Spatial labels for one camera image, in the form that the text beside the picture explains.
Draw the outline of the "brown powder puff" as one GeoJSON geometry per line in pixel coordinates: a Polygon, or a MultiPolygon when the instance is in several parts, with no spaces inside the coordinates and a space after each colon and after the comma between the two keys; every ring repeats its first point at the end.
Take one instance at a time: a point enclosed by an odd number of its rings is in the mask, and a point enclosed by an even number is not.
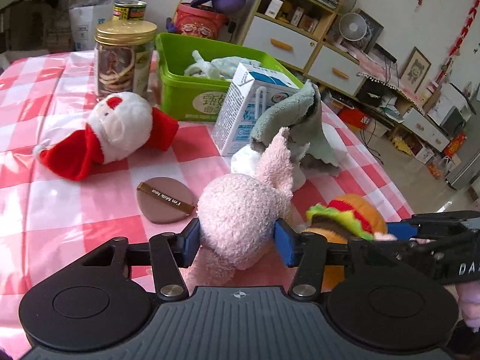
{"type": "Polygon", "coordinates": [[[137,204],[153,224],[171,224],[190,216],[196,208],[191,190],[169,177],[154,177],[137,186],[137,204]]]}

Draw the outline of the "yellow labelled tin can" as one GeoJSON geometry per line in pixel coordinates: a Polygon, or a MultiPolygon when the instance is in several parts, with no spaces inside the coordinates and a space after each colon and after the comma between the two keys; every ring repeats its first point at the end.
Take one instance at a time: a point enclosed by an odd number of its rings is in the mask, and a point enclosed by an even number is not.
{"type": "Polygon", "coordinates": [[[115,0],[113,4],[113,20],[143,20],[146,12],[143,0],[115,0]]]}

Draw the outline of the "white paper shopping bag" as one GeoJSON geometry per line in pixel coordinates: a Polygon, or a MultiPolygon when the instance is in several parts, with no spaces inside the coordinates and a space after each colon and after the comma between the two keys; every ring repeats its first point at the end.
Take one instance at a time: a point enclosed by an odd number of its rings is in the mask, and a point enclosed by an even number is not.
{"type": "Polygon", "coordinates": [[[77,51],[95,48],[95,33],[99,24],[113,15],[114,0],[68,0],[72,40],[77,51]]]}

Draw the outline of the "light blue patterned cloth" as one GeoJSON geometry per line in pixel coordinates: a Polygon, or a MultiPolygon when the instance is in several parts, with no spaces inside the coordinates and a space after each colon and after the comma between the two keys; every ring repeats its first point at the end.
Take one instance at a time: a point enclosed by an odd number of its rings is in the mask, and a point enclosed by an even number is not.
{"type": "Polygon", "coordinates": [[[258,60],[238,56],[214,58],[211,61],[211,64],[219,71],[225,80],[231,80],[233,78],[240,63],[257,68],[261,66],[261,62],[258,60]]]}

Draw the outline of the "santa claus plush toy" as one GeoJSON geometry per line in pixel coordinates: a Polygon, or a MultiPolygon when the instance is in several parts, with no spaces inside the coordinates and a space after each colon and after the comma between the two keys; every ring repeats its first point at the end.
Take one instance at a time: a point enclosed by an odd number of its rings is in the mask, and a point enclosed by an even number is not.
{"type": "Polygon", "coordinates": [[[34,147],[33,155],[57,176],[81,181],[142,147],[166,151],[179,124],[144,97],[121,92],[98,102],[84,127],[63,136],[55,134],[57,129],[34,147]]]}

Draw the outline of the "gold lid cookie jar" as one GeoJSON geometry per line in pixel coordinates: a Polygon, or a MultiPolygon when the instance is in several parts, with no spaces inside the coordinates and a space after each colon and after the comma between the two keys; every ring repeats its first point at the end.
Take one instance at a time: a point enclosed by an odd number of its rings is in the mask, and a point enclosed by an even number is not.
{"type": "Polygon", "coordinates": [[[145,20],[111,20],[94,36],[95,94],[132,92],[146,96],[157,26],[145,20]]]}

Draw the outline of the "white foam block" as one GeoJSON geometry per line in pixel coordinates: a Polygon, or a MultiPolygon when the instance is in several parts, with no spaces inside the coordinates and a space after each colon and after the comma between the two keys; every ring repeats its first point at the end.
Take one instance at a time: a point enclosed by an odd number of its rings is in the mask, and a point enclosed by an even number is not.
{"type": "MultiPolygon", "coordinates": [[[[347,156],[347,147],[343,143],[340,135],[334,127],[329,124],[324,124],[322,126],[327,142],[330,147],[333,149],[334,158],[337,161],[341,161],[347,156]]],[[[235,153],[230,162],[230,172],[245,174],[248,176],[254,176],[256,165],[260,160],[261,153],[258,153],[249,145],[242,147],[237,153],[235,153]]],[[[300,189],[306,182],[306,177],[299,165],[295,166],[294,169],[294,183],[293,191],[300,189]]]]}

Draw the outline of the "low white drawer cabinet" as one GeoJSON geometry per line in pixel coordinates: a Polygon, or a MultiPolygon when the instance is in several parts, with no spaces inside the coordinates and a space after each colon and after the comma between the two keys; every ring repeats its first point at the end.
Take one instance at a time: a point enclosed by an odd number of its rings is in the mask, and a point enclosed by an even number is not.
{"type": "Polygon", "coordinates": [[[308,63],[306,75],[323,86],[354,98],[365,78],[360,61],[328,43],[321,43],[317,55],[308,63]]]}

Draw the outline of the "white desk fan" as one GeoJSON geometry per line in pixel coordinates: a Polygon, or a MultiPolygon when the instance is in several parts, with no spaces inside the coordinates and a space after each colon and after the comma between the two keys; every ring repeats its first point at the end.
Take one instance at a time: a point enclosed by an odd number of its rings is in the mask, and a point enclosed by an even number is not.
{"type": "Polygon", "coordinates": [[[343,15],[338,22],[337,44],[342,41],[360,41],[367,33],[368,25],[358,13],[349,12],[343,15]]]}

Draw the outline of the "pink plush toy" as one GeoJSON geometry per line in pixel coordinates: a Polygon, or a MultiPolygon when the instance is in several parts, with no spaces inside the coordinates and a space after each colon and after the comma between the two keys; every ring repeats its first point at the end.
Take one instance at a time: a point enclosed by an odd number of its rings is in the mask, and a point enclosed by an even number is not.
{"type": "Polygon", "coordinates": [[[225,174],[203,189],[197,205],[199,251],[181,271],[190,290],[224,286],[272,249],[274,224],[289,216],[293,196],[289,135],[288,127],[280,128],[253,176],[225,174]]]}

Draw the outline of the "red snack bucket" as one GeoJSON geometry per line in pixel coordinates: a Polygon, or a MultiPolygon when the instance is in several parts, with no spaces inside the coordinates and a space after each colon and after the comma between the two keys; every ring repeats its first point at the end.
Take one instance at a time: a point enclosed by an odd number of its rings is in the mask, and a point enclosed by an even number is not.
{"type": "Polygon", "coordinates": [[[166,30],[169,33],[216,40],[221,28],[228,22],[228,16],[212,7],[191,7],[189,3],[181,2],[174,17],[167,18],[166,30]]]}

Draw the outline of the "green plastic bin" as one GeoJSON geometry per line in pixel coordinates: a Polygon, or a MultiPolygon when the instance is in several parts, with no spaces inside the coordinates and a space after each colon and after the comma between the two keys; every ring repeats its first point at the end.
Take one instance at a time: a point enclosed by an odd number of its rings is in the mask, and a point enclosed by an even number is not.
{"type": "Polygon", "coordinates": [[[281,72],[298,87],[302,85],[274,57],[257,49],[173,33],[159,33],[155,38],[155,48],[159,53],[160,109],[179,121],[215,122],[230,87],[227,80],[184,74],[185,69],[194,63],[192,53],[195,50],[208,62],[225,57],[253,59],[260,62],[262,68],[281,72]]]}

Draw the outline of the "wooden shelf cabinet with drawers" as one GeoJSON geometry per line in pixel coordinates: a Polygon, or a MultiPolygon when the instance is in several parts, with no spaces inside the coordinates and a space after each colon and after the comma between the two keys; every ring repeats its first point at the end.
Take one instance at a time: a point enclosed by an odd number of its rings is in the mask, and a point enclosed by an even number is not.
{"type": "Polygon", "coordinates": [[[253,0],[234,42],[307,73],[345,0],[253,0]]]}

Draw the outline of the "hamburger plush toy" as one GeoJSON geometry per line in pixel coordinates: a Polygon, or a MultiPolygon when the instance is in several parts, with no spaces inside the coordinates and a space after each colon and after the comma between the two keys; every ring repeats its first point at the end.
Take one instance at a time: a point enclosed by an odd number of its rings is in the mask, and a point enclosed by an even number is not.
{"type": "Polygon", "coordinates": [[[346,245],[351,238],[388,242],[397,238],[387,230],[381,213],[360,195],[344,194],[327,205],[316,204],[306,212],[306,232],[320,234],[328,242],[346,245]]]}

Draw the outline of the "grey green towel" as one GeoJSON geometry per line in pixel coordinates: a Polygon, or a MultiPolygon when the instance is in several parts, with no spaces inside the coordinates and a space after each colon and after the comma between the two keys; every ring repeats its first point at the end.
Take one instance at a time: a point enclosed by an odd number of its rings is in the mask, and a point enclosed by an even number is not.
{"type": "Polygon", "coordinates": [[[321,115],[319,89],[308,80],[298,92],[259,117],[250,133],[250,147],[264,152],[279,130],[286,127],[289,129],[287,148],[293,163],[336,176],[340,167],[324,134],[321,115]]]}

